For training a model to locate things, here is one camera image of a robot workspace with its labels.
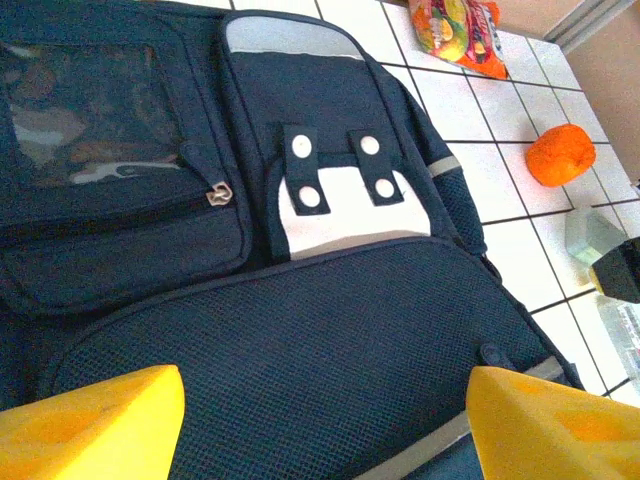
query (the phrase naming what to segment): snack bag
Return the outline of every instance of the snack bag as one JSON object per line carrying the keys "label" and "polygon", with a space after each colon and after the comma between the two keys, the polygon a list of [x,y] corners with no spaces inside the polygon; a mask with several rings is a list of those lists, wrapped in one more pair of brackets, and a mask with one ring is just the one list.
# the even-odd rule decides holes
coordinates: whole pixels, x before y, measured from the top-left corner
{"label": "snack bag", "polygon": [[490,77],[506,79],[496,24],[500,10],[482,0],[409,0],[411,20],[427,52]]}

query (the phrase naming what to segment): reflective strip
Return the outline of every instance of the reflective strip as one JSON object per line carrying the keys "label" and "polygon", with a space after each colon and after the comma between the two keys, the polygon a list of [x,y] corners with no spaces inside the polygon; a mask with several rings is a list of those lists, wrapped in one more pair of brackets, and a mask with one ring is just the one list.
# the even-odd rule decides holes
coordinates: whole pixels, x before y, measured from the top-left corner
{"label": "reflective strip", "polygon": [[289,53],[364,60],[342,33],[312,23],[274,17],[240,17],[226,29],[231,53]]}
{"label": "reflective strip", "polygon": [[[527,370],[525,374],[543,380],[553,380],[562,372],[562,366],[556,357],[549,357],[541,364]],[[469,433],[471,433],[469,418],[464,411],[395,457],[356,477],[355,480],[400,480]]]}
{"label": "reflective strip", "polygon": [[431,165],[427,166],[429,169],[429,173],[431,174],[431,178],[435,178],[443,173],[447,173],[449,170],[453,170],[454,168],[460,168],[460,162],[458,159],[451,155],[450,157],[445,157],[441,160],[436,160]]}

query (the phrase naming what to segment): zipper track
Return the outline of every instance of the zipper track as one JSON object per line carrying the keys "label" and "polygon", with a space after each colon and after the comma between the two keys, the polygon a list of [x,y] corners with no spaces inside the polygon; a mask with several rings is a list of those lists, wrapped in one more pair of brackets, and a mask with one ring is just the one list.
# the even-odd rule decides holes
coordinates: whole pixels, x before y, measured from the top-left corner
{"label": "zipper track", "polygon": [[173,220],[208,208],[224,208],[231,206],[232,203],[212,207],[207,198],[201,195],[198,198],[135,213],[10,226],[0,230],[0,247],[14,247],[26,242],[66,239],[82,235],[115,233]]}

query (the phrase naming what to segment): zipper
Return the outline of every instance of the zipper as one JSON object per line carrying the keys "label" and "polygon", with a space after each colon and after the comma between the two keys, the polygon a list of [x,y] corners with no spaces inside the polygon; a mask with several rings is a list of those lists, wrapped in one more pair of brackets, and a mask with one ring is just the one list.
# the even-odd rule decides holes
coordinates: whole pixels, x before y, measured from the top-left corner
{"label": "zipper", "polygon": [[113,233],[172,220],[207,208],[226,207],[233,199],[233,191],[226,182],[213,185],[203,197],[155,206],[135,213],[118,213],[99,218],[63,220],[10,226],[0,231],[0,247],[25,242],[65,239],[82,235]]}

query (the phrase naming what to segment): clear plastic window pocket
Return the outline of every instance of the clear plastic window pocket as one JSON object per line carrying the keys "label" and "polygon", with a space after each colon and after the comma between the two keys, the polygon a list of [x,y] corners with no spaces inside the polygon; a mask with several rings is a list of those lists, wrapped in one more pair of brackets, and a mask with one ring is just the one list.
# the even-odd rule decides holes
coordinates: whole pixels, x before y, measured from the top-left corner
{"label": "clear plastic window pocket", "polygon": [[148,46],[0,44],[21,178],[58,187],[181,168],[178,121]]}

